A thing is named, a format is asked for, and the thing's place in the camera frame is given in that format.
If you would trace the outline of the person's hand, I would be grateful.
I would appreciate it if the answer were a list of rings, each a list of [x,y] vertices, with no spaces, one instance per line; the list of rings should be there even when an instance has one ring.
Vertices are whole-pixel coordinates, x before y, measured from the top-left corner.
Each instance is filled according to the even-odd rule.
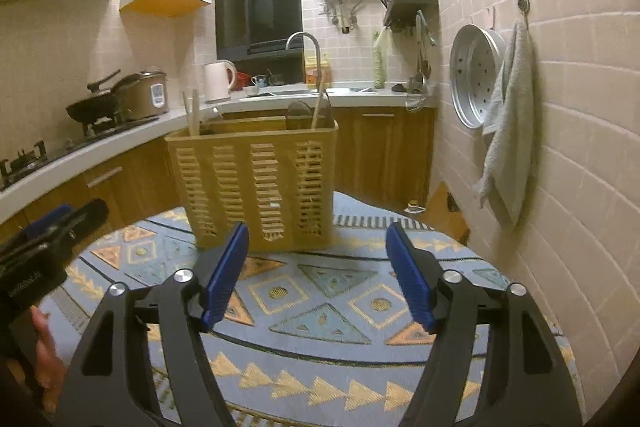
[[[43,389],[43,410],[53,414],[58,407],[66,367],[56,354],[48,318],[35,306],[31,306],[29,311],[37,335],[35,377],[38,385]]]

